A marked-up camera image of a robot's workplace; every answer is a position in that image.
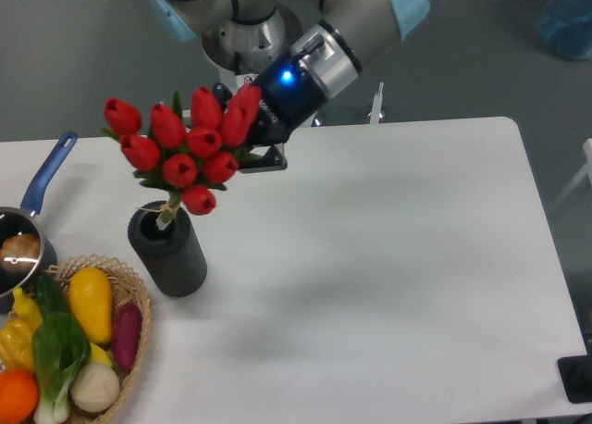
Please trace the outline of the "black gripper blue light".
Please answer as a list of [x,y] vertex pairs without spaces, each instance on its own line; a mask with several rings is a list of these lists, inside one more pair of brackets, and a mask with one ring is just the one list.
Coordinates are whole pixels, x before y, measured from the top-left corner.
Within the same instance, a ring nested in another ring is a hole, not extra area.
[[[261,90],[261,99],[247,144],[267,147],[242,151],[238,159],[240,172],[286,169],[284,145],[278,143],[285,143],[296,128],[328,101],[312,74],[295,66],[292,58],[291,53],[283,54],[253,82]],[[211,91],[225,114],[232,91],[222,82],[215,83]]]

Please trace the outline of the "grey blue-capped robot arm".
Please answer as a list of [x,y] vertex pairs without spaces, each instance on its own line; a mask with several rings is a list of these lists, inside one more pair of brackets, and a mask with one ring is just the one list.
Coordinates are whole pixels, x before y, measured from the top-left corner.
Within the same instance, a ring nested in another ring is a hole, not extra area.
[[310,0],[321,19],[305,29],[279,0],[148,0],[179,40],[198,38],[217,68],[215,92],[252,81],[262,98],[244,173],[284,169],[285,142],[427,16],[429,0]]

